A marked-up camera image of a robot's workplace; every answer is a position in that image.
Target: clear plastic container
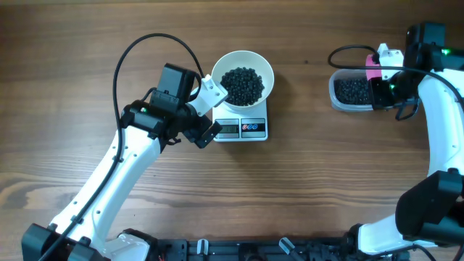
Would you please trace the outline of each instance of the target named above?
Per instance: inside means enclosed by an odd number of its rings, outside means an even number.
[[[366,105],[352,105],[341,103],[335,95],[335,85],[334,81],[339,79],[353,79],[365,77],[365,70],[348,70],[341,69],[337,70],[331,76],[331,79],[328,82],[328,93],[331,96],[332,107],[334,109],[344,111],[344,112],[367,112],[373,110],[372,104]]]

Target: scale control panel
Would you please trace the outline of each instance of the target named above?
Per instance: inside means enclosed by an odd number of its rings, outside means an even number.
[[[217,119],[223,129],[216,135],[216,141],[264,141],[268,138],[266,119],[237,118]]]

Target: digital scale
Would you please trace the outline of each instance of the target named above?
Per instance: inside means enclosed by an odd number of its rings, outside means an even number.
[[[265,141],[268,139],[268,111],[266,101],[246,110],[234,110],[222,103],[212,108],[212,120],[222,125],[216,142]]]

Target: wooden table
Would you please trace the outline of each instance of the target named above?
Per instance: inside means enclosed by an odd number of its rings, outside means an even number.
[[[423,109],[331,107],[328,54],[346,44],[403,49],[407,27],[447,24],[462,47],[462,1],[222,1],[0,7],[0,260],[21,259],[31,223],[47,225],[77,194],[115,133],[112,76],[147,33],[183,39],[206,73],[239,49],[273,66],[270,138],[198,150],[168,147],[141,177],[109,237],[135,228],[163,239],[340,236],[394,212],[426,177]],[[362,64],[365,52],[341,54]],[[156,86],[164,63],[196,69],[177,43],[145,41],[120,72],[120,109]],[[456,248],[438,249],[451,259]],[[425,256],[415,253],[422,259]]]

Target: bowl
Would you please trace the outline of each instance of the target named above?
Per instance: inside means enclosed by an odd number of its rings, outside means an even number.
[[[225,73],[237,67],[252,68],[256,74],[261,76],[264,89],[259,98],[254,104],[247,106],[236,106],[224,101],[222,104],[233,110],[246,110],[256,107],[261,102],[265,101],[274,87],[274,72],[269,62],[261,55],[253,51],[232,51],[224,55],[216,62],[212,69],[211,77],[214,81],[221,82]]]

